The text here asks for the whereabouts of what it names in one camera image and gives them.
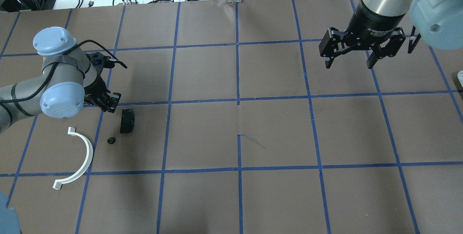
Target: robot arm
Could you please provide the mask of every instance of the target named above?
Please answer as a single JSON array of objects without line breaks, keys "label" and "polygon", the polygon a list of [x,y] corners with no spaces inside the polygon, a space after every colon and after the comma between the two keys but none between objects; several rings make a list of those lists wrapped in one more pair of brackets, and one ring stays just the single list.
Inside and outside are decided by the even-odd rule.
[{"label": "robot arm", "polygon": [[412,23],[428,45],[445,50],[463,46],[462,0],[359,0],[347,29],[329,28],[319,45],[320,56],[328,58],[326,68],[334,58],[350,51],[372,50],[369,69],[379,59],[395,56],[406,38],[397,25],[408,8]]},{"label": "robot arm", "polygon": [[107,90],[101,71],[116,63],[127,68],[125,64],[101,53],[84,53],[60,27],[40,31],[33,44],[43,57],[42,76],[0,88],[0,133],[42,112],[55,118],[72,117],[84,104],[114,112],[121,94]]}]

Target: black strap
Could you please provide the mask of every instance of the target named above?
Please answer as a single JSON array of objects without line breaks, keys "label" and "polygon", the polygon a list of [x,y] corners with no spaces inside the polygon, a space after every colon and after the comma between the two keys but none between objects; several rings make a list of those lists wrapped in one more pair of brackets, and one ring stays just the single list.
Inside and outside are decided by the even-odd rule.
[{"label": "black strap", "polygon": [[13,115],[11,114],[10,109],[8,109],[4,104],[1,104],[1,103],[0,103],[0,106],[3,107],[7,111],[8,115],[10,116],[10,126],[13,125]]},{"label": "black strap", "polygon": [[[17,99],[16,98],[16,84],[13,85],[13,87],[11,88],[11,98],[12,99]],[[21,105],[18,103],[18,102],[15,102],[14,105],[16,106],[16,108],[21,111],[21,113],[23,113],[24,115],[27,115],[27,116],[34,116],[33,114],[29,114],[28,112],[26,112],[22,107]]]}]

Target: white curved plastic part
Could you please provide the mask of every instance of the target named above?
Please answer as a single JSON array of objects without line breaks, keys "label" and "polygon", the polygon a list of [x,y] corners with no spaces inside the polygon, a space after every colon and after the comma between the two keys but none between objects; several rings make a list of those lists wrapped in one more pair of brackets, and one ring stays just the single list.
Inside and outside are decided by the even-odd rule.
[{"label": "white curved plastic part", "polygon": [[84,141],[85,146],[86,146],[86,156],[85,156],[84,163],[82,164],[81,168],[79,168],[79,170],[76,171],[76,173],[64,179],[55,180],[55,184],[53,184],[53,188],[55,190],[61,189],[61,185],[66,184],[66,183],[71,183],[77,180],[80,176],[82,176],[85,173],[85,171],[88,169],[90,164],[92,163],[92,159],[93,159],[93,146],[87,137],[79,133],[76,133],[76,129],[74,127],[68,128],[68,135],[78,136]]},{"label": "white curved plastic part", "polygon": [[457,75],[458,77],[458,80],[460,81],[460,84],[462,85],[463,87],[463,71],[460,71]]}]

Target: grid square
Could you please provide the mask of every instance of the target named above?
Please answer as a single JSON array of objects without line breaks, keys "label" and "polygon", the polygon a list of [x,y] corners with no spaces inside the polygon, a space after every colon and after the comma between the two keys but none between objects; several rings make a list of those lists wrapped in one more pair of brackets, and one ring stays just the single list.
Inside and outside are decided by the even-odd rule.
[{"label": "grid square", "polygon": [[167,169],[238,165],[236,102],[172,105]]},{"label": "grid square", "polygon": [[[133,109],[132,133],[119,134],[122,109]],[[99,130],[93,171],[160,170],[164,154],[167,105],[123,106],[105,113]],[[110,137],[116,138],[112,145]]]},{"label": "grid square", "polygon": [[173,46],[177,6],[177,3],[128,6],[124,13],[118,48]]},{"label": "grid square", "polygon": [[463,166],[403,167],[422,234],[463,233]]},{"label": "grid square", "polygon": [[85,177],[52,188],[56,179],[65,176],[19,177],[10,208],[15,208],[22,233],[74,233]]},{"label": "grid square", "polygon": [[68,127],[74,127],[77,133],[94,143],[100,112],[99,108],[86,107],[75,117],[61,119],[40,114],[30,138],[21,173],[77,171],[85,158],[85,144],[79,137],[67,135]]},{"label": "grid square", "polygon": [[402,163],[463,160],[463,125],[449,94],[383,99]]},{"label": "grid square", "polygon": [[326,233],[318,170],[243,171],[245,233]]},{"label": "grid square", "polygon": [[[113,49],[121,20],[122,6],[73,9],[68,31],[77,42],[92,39],[106,49]],[[81,46],[84,51],[101,50],[93,43]]]},{"label": "grid square", "polygon": [[235,4],[225,0],[182,2],[177,45],[236,42]]},{"label": "grid square", "polygon": [[395,163],[378,97],[314,98],[312,102],[323,164]]},{"label": "grid square", "polygon": [[321,39],[330,27],[344,31],[353,14],[349,0],[294,0],[294,3],[302,39]]},{"label": "grid square", "polygon": [[307,95],[298,43],[239,47],[240,97]]},{"label": "grid square", "polygon": [[240,42],[299,39],[291,0],[243,0],[238,19]]},{"label": "grid square", "polygon": [[39,55],[4,56],[0,63],[2,67],[8,67],[7,69],[0,69],[0,88],[42,75],[43,58]]},{"label": "grid square", "polygon": [[331,232],[414,233],[396,167],[323,170]]},{"label": "grid square", "polygon": [[79,233],[155,233],[160,174],[92,175]]},{"label": "grid square", "polygon": [[172,100],[236,96],[235,46],[177,49]]},{"label": "grid square", "polygon": [[1,13],[0,23],[0,52],[3,51],[3,47],[7,42],[8,36],[10,35],[11,28],[13,28],[14,21],[18,13]]},{"label": "grid square", "polygon": [[34,118],[14,123],[0,135],[0,173],[16,173]]},{"label": "grid square", "polygon": [[163,193],[160,233],[239,233],[238,172],[169,173]]},{"label": "grid square", "polygon": [[307,99],[242,101],[240,133],[244,167],[316,165]]},{"label": "grid square", "polygon": [[375,81],[366,66],[367,57],[363,51],[352,51],[334,60],[326,69],[320,57],[319,42],[303,43],[307,79],[312,95],[376,93]]},{"label": "grid square", "polygon": [[33,46],[35,35],[48,27],[64,27],[69,9],[21,12],[4,54],[37,53]]},{"label": "grid square", "polygon": [[122,94],[121,103],[169,100],[172,49],[119,51],[117,58],[128,69],[112,70],[109,90]]},{"label": "grid square", "polygon": [[393,58],[384,58],[375,65],[375,74],[382,92],[419,92],[447,90],[428,46],[421,41],[412,54],[407,45]]},{"label": "grid square", "polygon": [[0,177],[0,191],[8,197],[14,177]]},{"label": "grid square", "polygon": [[449,83],[450,89],[462,90],[463,87],[458,80],[457,74],[463,71],[463,48],[454,51],[443,51],[434,49],[436,57],[438,58],[439,64],[442,68],[445,78]]}]

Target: screw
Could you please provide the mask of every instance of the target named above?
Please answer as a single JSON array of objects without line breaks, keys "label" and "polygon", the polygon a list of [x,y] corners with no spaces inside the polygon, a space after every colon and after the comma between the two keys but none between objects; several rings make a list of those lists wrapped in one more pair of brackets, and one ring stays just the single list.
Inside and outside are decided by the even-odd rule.
[{"label": "screw", "polygon": [[114,137],[108,138],[108,144],[112,145],[112,144],[114,144],[115,142],[116,142],[116,138],[114,138]]}]

